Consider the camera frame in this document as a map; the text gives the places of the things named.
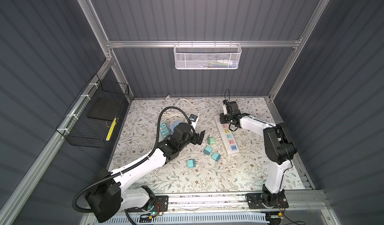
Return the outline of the blue square socket cube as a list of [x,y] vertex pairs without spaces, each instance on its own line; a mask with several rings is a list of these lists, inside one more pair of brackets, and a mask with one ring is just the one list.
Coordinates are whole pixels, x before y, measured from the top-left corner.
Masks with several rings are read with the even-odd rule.
[[181,123],[181,121],[176,121],[173,124],[170,125],[170,130],[172,133],[174,133],[175,128]]

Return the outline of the teal power strip with USB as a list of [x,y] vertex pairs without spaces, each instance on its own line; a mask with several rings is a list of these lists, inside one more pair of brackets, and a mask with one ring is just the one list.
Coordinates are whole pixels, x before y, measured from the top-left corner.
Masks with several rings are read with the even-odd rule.
[[170,130],[164,122],[160,124],[159,132],[163,139],[167,139],[171,135]]

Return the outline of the white long power strip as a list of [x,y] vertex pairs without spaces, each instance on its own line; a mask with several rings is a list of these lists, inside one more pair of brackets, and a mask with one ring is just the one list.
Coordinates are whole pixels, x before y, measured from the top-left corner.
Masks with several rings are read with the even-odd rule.
[[220,116],[219,115],[216,115],[214,117],[214,120],[215,120],[215,123],[218,127],[218,131],[221,135],[221,138],[223,140],[227,154],[229,156],[232,156],[232,157],[236,156],[240,152],[239,145],[237,144],[237,142],[233,136],[232,131],[229,129],[229,125],[228,124],[222,124],[220,122]]

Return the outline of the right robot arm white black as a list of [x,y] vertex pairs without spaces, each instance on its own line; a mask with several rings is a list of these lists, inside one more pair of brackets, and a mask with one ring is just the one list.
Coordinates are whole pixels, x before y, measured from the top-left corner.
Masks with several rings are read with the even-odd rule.
[[270,208],[276,202],[284,199],[285,173],[293,167],[292,159],[297,152],[292,138],[288,135],[286,125],[267,123],[248,113],[241,113],[236,101],[225,99],[223,111],[220,114],[221,124],[228,124],[229,127],[235,126],[236,129],[247,129],[264,138],[265,152],[270,162],[261,199],[263,204]]

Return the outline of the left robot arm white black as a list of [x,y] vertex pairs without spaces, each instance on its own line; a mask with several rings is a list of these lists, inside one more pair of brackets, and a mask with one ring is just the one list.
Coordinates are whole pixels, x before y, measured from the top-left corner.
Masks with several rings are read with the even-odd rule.
[[72,207],[80,213],[93,213],[103,223],[117,212],[131,208],[150,211],[156,196],[147,186],[131,190],[129,187],[149,172],[161,168],[177,158],[190,143],[201,144],[204,133],[196,132],[198,116],[187,115],[176,107],[186,118],[179,123],[163,141],[157,131],[152,150],[128,165],[112,171],[102,170],[97,180],[80,190],[72,201]]

